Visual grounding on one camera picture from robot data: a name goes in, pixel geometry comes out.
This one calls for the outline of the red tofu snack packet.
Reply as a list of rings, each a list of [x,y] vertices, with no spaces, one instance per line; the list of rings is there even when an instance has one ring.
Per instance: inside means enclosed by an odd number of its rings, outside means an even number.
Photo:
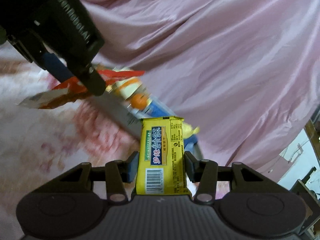
[[[145,72],[143,70],[131,69],[108,69],[99,64],[98,73],[102,76],[105,85],[108,87],[117,81],[140,77]],[[92,96],[92,93],[88,91],[80,80],[76,77],[71,77],[51,90],[25,98],[19,105],[30,109],[55,109],[68,102],[75,102],[76,100],[86,99],[90,96]]]

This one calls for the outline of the yellow biscuit packet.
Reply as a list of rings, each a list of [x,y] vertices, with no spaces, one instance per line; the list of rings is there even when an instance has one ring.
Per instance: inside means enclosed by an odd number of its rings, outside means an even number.
[[[142,120],[136,194],[188,195],[183,142],[168,142],[164,127]]]

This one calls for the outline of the small orange mandarin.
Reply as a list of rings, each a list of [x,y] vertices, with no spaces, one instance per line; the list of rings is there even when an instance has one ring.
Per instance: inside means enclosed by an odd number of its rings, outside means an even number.
[[[148,99],[148,96],[143,93],[134,94],[131,96],[130,104],[132,108],[142,111],[147,107]]]

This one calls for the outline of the orange cream bread package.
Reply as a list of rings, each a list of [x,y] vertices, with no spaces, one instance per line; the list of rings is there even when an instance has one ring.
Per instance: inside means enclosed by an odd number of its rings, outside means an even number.
[[[129,100],[136,94],[147,94],[145,86],[138,77],[116,81],[114,84],[107,86],[106,91],[123,100]]]

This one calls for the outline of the grey cardboard box tray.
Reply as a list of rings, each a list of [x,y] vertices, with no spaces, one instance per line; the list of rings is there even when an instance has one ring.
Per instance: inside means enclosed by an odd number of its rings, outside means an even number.
[[[152,103],[160,108],[162,116],[176,115],[170,108],[160,102],[155,96],[151,95]],[[117,97],[109,92],[105,92],[102,96],[93,96],[88,100],[96,109],[103,115],[110,118],[118,124],[123,130],[129,133],[136,140],[141,139],[142,123],[141,119],[151,118],[147,113],[133,109],[131,106],[123,102],[120,97]],[[185,139],[184,142],[186,151],[190,151],[195,158],[203,159],[203,155],[198,145],[196,135]]]

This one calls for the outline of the floral bed sheet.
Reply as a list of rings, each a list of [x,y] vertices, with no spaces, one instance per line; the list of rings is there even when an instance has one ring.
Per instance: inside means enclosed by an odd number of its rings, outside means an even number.
[[[135,139],[87,101],[53,110],[21,106],[55,85],[10,44],[1,46],[1,239],[22,237],[15,210],[27,193],[79,163],[103,166],[139,150]]]

